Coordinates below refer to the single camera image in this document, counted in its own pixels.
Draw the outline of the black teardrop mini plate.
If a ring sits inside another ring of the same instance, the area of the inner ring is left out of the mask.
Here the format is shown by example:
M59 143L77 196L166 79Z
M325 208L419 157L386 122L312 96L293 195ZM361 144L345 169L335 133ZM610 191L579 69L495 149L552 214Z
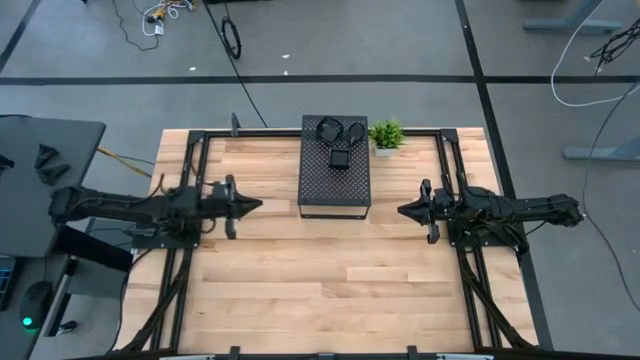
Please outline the black teardrop mini plate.
M354 147L367 135L367 129L361 123L353 123L347 131L346 140L349 147Z

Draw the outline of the grey desk foot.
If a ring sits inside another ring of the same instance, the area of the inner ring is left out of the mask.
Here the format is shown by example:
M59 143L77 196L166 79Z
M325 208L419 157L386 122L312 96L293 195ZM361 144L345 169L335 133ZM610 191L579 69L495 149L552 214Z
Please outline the grey desk foot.
M640 136L617 147L565 147L562 155L567 160L640 162Z
M576 31L583 35L606 35L622 29L619 21L593 19L593 15L604 0L582 0L577 8L565 17L527 19L523 23L525 31L569 33Z

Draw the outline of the black computer mouse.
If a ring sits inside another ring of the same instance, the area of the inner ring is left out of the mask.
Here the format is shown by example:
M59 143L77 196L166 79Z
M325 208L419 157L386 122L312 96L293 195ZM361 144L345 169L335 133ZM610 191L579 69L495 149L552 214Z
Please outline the black computer mouse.
M52 301L52 284L48 281L33 283L20 302L20 321L26 330L37 330L44 324Z

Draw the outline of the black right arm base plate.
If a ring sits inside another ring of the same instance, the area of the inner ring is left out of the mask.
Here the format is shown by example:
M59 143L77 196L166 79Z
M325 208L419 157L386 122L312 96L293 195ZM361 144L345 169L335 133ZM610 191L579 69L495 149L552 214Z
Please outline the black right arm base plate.
M472 253L480 247L501 246L522 256L529 252L530 245L524 234L514 225L504 223L447 224L450 244L464 253Z

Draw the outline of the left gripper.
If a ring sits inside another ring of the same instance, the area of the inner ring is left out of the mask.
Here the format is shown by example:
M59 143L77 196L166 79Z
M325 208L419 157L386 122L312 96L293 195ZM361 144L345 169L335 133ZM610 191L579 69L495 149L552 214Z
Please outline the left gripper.
M235 179L226 175L223 181L210 183L211 193L199 202L202 218L225 218L225 234L229 240L237 238L235 218L241 219L262 206L263 201L236 193Z

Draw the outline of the black keyboard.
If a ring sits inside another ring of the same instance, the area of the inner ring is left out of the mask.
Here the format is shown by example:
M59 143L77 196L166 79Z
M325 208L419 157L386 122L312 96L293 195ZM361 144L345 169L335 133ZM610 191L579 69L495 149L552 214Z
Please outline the black keyboard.
M0 311L6 310L9 306L21 266L21 259L0 255Z

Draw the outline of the grey desk base plate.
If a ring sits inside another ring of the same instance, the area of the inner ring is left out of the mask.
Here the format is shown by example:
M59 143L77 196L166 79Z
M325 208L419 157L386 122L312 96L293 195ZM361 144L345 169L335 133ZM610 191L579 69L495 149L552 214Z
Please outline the grey desk base plate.
M85 233L129 252L132 237L126 231L133 228L134 224L131 222L92 218L87 223ZM67 292L71 295L117 299L124 277L124 272L80 258L70 278Z

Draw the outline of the black desk support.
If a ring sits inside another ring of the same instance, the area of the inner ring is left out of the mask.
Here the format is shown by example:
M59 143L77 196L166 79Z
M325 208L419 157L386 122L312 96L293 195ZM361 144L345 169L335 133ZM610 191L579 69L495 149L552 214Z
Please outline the black desk support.
M67 225L57 230L55 248L121 272L128 272L133 261L129 252Z

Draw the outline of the black perforated metal rack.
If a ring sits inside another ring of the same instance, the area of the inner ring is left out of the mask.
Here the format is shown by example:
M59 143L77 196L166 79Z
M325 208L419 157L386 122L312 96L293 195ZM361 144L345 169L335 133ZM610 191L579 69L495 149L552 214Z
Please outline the black perforated metal rack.
M332 146L316 139L316 126L331 116L344 126L342 139ZM302 118L297 204L300 215L311 219L364 220L372 205L368 135L354 147L346 140L348 128L361 123L368 130L365 116L305 115ZM329 167L331 148L350 150L350 167Z

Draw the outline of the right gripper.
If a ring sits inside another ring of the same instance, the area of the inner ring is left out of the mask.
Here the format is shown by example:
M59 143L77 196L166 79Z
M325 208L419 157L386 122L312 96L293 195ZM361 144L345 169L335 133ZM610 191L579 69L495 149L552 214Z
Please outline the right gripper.
M440 239L437 220L447 220L453 203L453 195L447 188L433 189L428 179L423 179L421 197L398 207L398 213L427 228L427 242L435 244Z

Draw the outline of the green plant in white pot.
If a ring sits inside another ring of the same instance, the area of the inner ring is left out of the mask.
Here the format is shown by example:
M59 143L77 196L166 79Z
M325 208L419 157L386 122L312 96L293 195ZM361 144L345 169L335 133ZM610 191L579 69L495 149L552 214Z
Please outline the green plant in white pot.
M379 121L368 130L377 157L390 157L404 144L405 134L395 119Z

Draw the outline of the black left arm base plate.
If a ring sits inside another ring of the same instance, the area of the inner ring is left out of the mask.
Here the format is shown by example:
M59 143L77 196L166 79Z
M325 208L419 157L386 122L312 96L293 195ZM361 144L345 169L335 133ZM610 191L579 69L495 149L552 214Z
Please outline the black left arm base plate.
M139 249L189 249L199 244L201 220L137 222L129 233Z

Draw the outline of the black folded object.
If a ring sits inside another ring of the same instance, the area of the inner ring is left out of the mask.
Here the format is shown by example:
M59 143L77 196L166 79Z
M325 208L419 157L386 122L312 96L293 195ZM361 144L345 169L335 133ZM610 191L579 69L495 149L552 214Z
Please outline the black folded object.
M49 168L38 169L37 175L42 183L53 186L69 169L69 164L61 164Z
M40 144L38 154L34 163L35 169L41 169L50 160L55 159L59 155L59 152L50 146Z

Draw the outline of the black leaf-shaped mini plate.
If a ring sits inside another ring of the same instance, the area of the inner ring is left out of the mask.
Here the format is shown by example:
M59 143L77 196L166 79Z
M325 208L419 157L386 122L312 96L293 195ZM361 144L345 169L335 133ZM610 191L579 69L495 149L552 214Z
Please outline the black leaf-shaped mini plate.
M343 124L331 117L323 117L316 126L316 139L327 146L332 146L342 139L344 132Z

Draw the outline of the grey side desk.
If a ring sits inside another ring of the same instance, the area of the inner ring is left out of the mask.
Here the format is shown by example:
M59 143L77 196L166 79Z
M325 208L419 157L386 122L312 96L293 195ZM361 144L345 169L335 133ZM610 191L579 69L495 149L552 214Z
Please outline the grey side desk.
M43 258L49 254L57 237L49 215L51 195L83 182L105 129L94 121L0 117L0 156L14 162L11 167L0 166L0 255ZM69 166L52 185L38 176L41 146L58 152L45 162L45 169Z

